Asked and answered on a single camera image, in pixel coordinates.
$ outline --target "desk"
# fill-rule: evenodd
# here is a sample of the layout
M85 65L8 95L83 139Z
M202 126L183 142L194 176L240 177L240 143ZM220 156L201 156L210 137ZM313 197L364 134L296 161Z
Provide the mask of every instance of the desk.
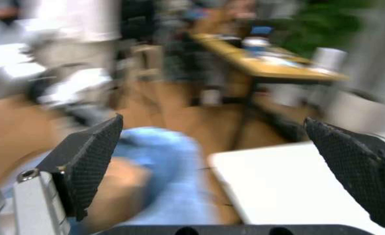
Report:
M339 224L385 235L312 142L217 153L210 165L245 224Z
M251 116L251 111L256 111L258 116L262 117L264 121L272 125L277 132L289 141L301 141L304 136L304 130L298 123L292 122L272 113L262 107L256 105L252 99L253 94L257 89L259 83L277 83L277 84L331 84L335 81L345 80L346 77L341 74L324 74L312 71L305 67L288 67L281 65L274 65L263 60L252 58L248 52L236 48L217 37L208 34L193 34L191 38L200 44L204 49L215 54L219 58L226 61L231 67L234 67L246 75L251 76L252 82L248 89L248 93L244 98L238 97L224 97L223 103L242 103L243 111L242 117L237 126L237 130L233 135L232 142L229 149L235 149L242 136L244 126ZM290 60L307 63L308 60L292 56ZM195 99L191 105L198 105L199 100Z

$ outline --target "floor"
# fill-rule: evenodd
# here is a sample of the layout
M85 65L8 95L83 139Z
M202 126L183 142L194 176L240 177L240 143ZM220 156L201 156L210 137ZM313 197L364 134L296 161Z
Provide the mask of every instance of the floor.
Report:
M220 222L240 223L240 218L207 162L210 154L226 150L240 117L239 106L188 107L189 85L186 83L149 82L142 85L131 82L127 87L126 95L114 97L116 111L124 116L124 129L154 125L195 138L202 147L202 157L207 166L202 169L202 175L212 192L209 200L217 206ZM156 97L151 96L152 89L155 89ZM235 94L243 94L245 89L246 82L234 82L229 87L230 92ZM156 112L153 106L145 105L141 94L159 101L161 112ZM304 107L274 105L268 96L258 96L256 99L299 122L310 114L309 109ZM43 110L20 96L0 100L0 181L17 164L53 148L63 139L64 135L58 131L61 128L60 119L57 113ZM285 141L269 126L253 120L247 125L239 148L282 143Z
M196 139L202 148L202 156L206 168L202 169L203 177L207 180L210 199L217 206L218 215L223 224L241 223L220 183L208 167L208 157L212 153L226 151L234 129L240 117L239 105L224 105L220 107L189 107L189 84L169 82L131 83L128 98L122 98L117 104L117 112L124 116L124 128L138 126L160 126L179 131ZM235 82L229 87L229 92L243 95L247 83ZM144 105L142 95L158 101L162 111L157 112L153 106ZM306 107L291 108L275 105L269 96L258 96L256 101L287 115L289 118L303 122L311 110ZM239 144L239 149L256 148L286 143L270 126L253 120L246 126L246 131Z

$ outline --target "black textured gripper pad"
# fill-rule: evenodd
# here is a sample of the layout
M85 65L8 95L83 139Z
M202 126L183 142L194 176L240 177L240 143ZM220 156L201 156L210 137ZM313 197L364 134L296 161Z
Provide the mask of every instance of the black textured gripper pad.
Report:
M52 174L67 216L87 215L122 130L122 116L68 135L37 166Z
M385 142L311 118L305 129L343 187L385 227Z

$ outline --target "hole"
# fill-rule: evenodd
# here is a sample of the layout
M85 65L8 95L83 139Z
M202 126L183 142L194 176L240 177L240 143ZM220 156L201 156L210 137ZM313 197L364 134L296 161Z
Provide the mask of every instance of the hole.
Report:
M293 235L293 233L284 227L274 227L269 230L269 235Z
M175 235L199 235L199 233L191 227L184 227L176 231Z
M33 173L34 173L34 170L28 170L28 171L23 173L23 177L28 177L28 176L32 175Z

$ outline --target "screw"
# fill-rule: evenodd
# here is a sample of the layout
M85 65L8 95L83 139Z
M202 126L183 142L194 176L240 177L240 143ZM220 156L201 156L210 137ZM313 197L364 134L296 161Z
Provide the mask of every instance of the screw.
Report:
M21 182L24 182L27 180L31 180L32 178L35 178L39 175L40 175L40 172L39 172L39 169L37 169L37 168L31 169L31 170L26 170L26 171L21 172L17 176L17 181L18 181L18 183L21 183Z

